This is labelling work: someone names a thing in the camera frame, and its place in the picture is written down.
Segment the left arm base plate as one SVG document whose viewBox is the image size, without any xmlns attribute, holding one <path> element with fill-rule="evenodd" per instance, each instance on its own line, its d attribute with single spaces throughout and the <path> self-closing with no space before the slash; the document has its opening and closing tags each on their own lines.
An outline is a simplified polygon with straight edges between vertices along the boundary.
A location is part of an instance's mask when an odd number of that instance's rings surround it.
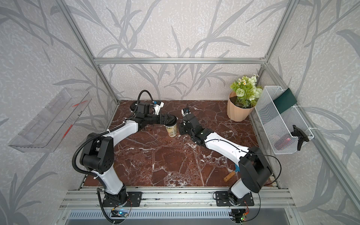
<svg viewBox="0 0 360 225">
<path fill-rule="evenodd" d="M 119 205 L 121 207 L 139 207 L 142 199 L 142 192 L 121 192 L 117 195 L 111 195 L 105 192 L 102 202 L 104 207 L 112 207 Z"/>
</svg>

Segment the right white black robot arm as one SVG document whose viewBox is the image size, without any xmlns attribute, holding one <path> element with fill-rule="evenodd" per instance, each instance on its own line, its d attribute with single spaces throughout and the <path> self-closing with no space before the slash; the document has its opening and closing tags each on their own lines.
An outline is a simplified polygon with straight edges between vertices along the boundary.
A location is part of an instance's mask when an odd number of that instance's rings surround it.
<svg viewBox="0 0 360 225">
<path fill-rule="evenodd" d="M 215 151 L 227 157 L 239 168 L 240 179 L 228 190 L 233 204 L 250 192 L 259 193 L 273 170 L 261 149 L 245 147 L 229 141 L 211 129 L 201 126 L 197 117 L 190 112 L 183 112 L 180 123 L 181 135 L 189 135 L 191 140 L 199 146 Z"/>
</svg>

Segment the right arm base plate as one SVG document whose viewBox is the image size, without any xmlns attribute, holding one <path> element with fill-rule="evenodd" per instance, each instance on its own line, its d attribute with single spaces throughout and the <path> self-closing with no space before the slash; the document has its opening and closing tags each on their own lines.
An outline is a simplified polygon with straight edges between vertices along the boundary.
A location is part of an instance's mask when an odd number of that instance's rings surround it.
<svg viewBox="0 0 360 225">
<path fill-rule="evenodd" d="M 254 206 L 254 199 L 250 193 L 247 193 L 243 198 L 238 198 L 228 191 L 216 191 L 213 194 L 218 207 L 232 207 L 232 206 Z"/>
</svg>

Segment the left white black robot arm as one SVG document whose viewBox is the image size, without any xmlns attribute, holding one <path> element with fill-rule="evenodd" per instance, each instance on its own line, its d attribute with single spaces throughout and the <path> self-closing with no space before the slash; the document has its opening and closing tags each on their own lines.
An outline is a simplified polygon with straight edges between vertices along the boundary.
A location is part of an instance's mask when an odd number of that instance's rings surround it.
<svg viewBox="0 0 360 225">
<path fill-rule="evenodd" d="M 148 125 L 172 126 L 177 122 L 176 116 L 160 113 L 162 102 L 152 105 L 155 112 L 150 112 L 150 106 L 150 104 L 138 103 L 132 116 L 121 125 L 100 134 L 89 134 L 86 141 L 75 151 L 72 167 L 79 173 L 91 175 L 99 180 L 104 191 L 110 195 L 115 196 L 125 192 L 126 188 L 113 167 L 114 147 Z"/>
</svg>

